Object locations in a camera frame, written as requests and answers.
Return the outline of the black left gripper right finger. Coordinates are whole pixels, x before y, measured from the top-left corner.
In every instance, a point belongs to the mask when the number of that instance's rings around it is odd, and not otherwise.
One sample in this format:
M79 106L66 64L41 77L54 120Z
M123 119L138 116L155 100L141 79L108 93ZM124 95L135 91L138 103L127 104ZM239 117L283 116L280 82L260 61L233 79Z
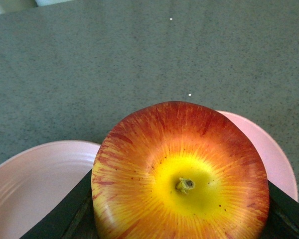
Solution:
M269 216L262 239L299 239L299 203L269 182Z

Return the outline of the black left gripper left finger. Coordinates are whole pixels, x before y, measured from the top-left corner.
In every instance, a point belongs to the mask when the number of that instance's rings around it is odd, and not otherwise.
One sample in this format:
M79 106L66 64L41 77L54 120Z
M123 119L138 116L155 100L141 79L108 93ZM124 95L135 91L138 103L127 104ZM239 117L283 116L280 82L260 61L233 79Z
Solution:
M91 192L91 172L88 172L64 199L23 239L96 239Z

